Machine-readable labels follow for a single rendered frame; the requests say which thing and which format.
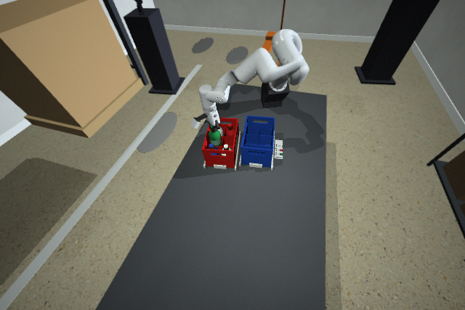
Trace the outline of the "white pick list card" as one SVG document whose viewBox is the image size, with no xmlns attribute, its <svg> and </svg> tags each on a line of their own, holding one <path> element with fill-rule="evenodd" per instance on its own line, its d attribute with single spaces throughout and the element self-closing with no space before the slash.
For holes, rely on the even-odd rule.
<svg viewBox="0 0 465 310">
<path fill-rule="evenodd" d="M 283 159 L 283 140 L 275 140 L 275 158 Z"/>
</svg>

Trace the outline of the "blue plastic crate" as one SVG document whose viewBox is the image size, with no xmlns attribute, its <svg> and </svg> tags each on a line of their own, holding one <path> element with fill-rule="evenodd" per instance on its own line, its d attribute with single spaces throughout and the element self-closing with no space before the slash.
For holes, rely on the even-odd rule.
<svg viewBox="0 0 465 310">
<path fill-rule="evenodd" d="M 254 122 L 254 120 L 267 121 L 267 123 L 257 123 Z M 241 164 L 249 165 L 249 163 L 258 163 L 262 164 L 262 167 L 270 168 L 273 154 L 275 123 L 266 118 L 250 118 L 246 121 L 247 124 L 245 123 L 243 132 L 244 139 L 242 138 L 243 146 L 241 143 L 240 147 Z"/>
</svg>

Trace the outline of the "red plastic crate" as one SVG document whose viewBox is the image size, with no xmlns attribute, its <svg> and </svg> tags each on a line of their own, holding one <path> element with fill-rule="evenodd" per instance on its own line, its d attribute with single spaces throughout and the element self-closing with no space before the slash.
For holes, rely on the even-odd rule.
<svg viewBox="0 0 465 310">
<path fill-rule="evenodd" d="M 228 128 L 228 124 L 219 123 L 219 126 L 222 127 L 223 133 L 224 133 L 224 135 L 221 136 L 222 143 L 220 144 L 220 146 L 214 146 L 218 150 L 210 150 L 208 148 L 209 148 L 209 145 L 211 144 L 209 140 L 209 131 L 211 129 L 208 127 L 207 132 L 206 132 L 206 137 L 204 139 L 204 143 L 202 147 L 202 152 L 203 152 L 203 156 L 206 162 L 206 166 L 214 167 L 214 165 L 224 165 L 224 166 L 227 166 L 227 168 L 235 168 L 235 159 L 236 159 L 236 154 L 237 154 L 238 137 L 239 137 L 238 124 L 233 121 L 229 121 L 225 119 L 220 119 L 220 121 L 232 122 L 232 127 L 235 128 L 235 136 L 226 136 L 225 131 Z M 236 129 L 237 129 L 237 132 L 236 132 Z M 227 144 L 228 147 L 231 148 L 232 150 L 222 150 L 225 144 Z M 219 155 L 211 155 L 211 153 L 219 153 Z M 221 154 L 226 154 L 226 156 L 223 156 Z"/>
</svg>

